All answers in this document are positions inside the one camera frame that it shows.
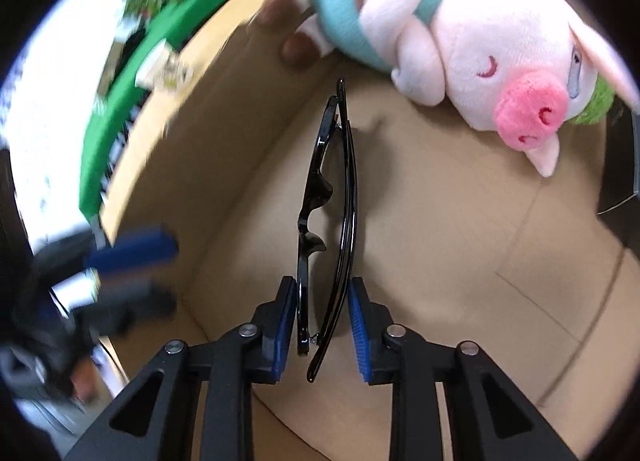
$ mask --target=stuffed pig toy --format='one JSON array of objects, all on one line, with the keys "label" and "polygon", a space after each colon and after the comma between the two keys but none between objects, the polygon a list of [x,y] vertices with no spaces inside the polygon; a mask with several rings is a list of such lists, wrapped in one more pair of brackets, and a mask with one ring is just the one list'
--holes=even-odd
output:
[{"label": "stuffed pig toy", "polygon": [[544,177],[559,156],[557,131],[590,104],[598,74],[637,110],[621,57],[564,0],[266,0],[256,21],[281,25],[315,13],[283,44],[305,68],[338,48],[390,73],[412,101],[445,94],[476,130],[494,130]]}]

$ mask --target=green cloth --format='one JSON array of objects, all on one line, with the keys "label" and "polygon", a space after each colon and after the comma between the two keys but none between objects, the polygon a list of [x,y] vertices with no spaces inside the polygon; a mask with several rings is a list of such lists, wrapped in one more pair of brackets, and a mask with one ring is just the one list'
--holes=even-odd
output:
[{"label": "green cloth", "polygon": [[98,214],[100,181],[118,132],[129,119],[131,108],[142,98],[135,86],[136,73],[146,56],[161,40],[178,47],[226,0],[185,0],[165,6],[149,23],[145,39],[131,55],[103,102],[98,102],[84,132],[80,164],[79,208],[87,220]]},{"label": "green cloth", "polygon": [[591,100],[580,114],[569,121],[573,124],[598,123],[609,112],[615,95],[613,88],[607,84],[602,76],[598,75]]}]

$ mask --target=green fuzzy object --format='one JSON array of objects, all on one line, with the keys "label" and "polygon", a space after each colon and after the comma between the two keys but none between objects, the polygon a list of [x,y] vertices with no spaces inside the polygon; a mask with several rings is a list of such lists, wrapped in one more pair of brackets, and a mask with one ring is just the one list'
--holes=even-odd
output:
[{"label": "green fuzzy object", "polygon": [[576,125],[598,123],[609,112],[615,95],[613,88],[606,83],[602,76],[598,75],[591,100],[580,114],[569,121]]}]

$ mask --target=pink pig snout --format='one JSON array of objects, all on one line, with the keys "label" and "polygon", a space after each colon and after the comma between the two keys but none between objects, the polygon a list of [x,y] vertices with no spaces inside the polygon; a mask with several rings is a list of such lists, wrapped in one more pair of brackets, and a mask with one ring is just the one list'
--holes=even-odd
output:
[{"label": "pink pig snout", "polygon": [[549,71],[533,71],[500,94],[494,110],[496,130],[515,150],[538,148],[558,131],[568,106],[566,85]]}]

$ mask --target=pig eye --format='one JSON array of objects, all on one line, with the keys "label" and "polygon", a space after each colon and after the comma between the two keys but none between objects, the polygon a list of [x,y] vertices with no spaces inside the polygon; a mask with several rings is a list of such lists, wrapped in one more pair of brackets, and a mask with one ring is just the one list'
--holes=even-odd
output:
[{"label": "pig eye", "polygon": [[580,68],[582,67],[582,54],[577,47],[571,53],[571,67],[569,67],[569,82],[567,83],[567,89],[569,91],[569,98],[572,100],[578,97],[580,94]]}]

